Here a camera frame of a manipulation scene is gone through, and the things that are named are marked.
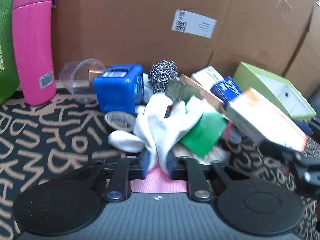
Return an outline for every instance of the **blue plastic container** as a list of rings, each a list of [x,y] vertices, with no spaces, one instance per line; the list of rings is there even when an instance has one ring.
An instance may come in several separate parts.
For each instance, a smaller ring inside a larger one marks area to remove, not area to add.
[[[144,97],[141,65],[113,65],[93,81],[103,113],[123,111],[136,114]]]

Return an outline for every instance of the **white paper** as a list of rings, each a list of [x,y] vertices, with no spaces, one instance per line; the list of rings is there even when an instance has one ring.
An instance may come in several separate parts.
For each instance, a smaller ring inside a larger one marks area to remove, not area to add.
[[[218,82],[224,81],[223,77],[212,67],[206,67],[191,75],[191,79],[198,82],[205,90],[210,89]]]
[[[217,21],[200,14],[176,10],[172,30],[211,38]]]

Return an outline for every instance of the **patterned carpet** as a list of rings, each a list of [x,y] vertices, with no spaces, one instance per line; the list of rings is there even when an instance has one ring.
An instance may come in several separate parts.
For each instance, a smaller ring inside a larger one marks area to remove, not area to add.
[[[12,214],[20,192],[94,159],[124,156],[108,145],[103,119],[97,103],[80,105],[64,90],[42,106],[26,105],[18,92],[0,106],[0,240],[11,240],[20,233]],[[235,167],[295,189],[292,175],[284,175],[279,162],[262,156],[249,138],[241,145],[224,144]],[[319,144],[309,138],[304,154],[319,157]],[[305,240],[318,240],[316,201],[301,199],[305,213],[296,232]]]
[[[0,240],[19,234],[12,203],[27,187],[93,159],[120,156],[108,145],[97,103],[80,105],[60,90],[50,102],[30,107],[17,92],[0,106]]]

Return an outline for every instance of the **white box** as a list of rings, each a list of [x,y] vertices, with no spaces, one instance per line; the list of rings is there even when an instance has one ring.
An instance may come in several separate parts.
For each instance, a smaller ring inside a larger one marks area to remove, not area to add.
[[[226,116],[257,144],[268,139],[300,152],[306,145],[304,132],[253,88],[230,102]]]
[[[206,67],[191,75],[191,79],[198,82],[203,88],[210,92],[216,83],[223,81],[223,77],[212,67]]]

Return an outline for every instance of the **white cloth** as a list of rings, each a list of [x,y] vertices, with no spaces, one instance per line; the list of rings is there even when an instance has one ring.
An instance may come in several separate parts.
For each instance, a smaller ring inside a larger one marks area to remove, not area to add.
[[[147,104],[150,101],[150,98],[153,95],[153,87],[149,83],[149,76],[146,73],[143,73],[143,86],[144,86],[143,101]]]
[[[164,93],[154,94],[144,113],[137,116],[133,130],[135,135],[115,131],[109,135],[109,143],[120,150],[132,153],[140,152],[144,145],[150,152],[148,170],[152,169],[159,159],[161,169],[168,173],[168,152],[199,121],[203,113],[201,105],[197,105],[186,114],[186,105],[181,101],[174,104],[170,116],[164,118],[170,105],[172,100]]]

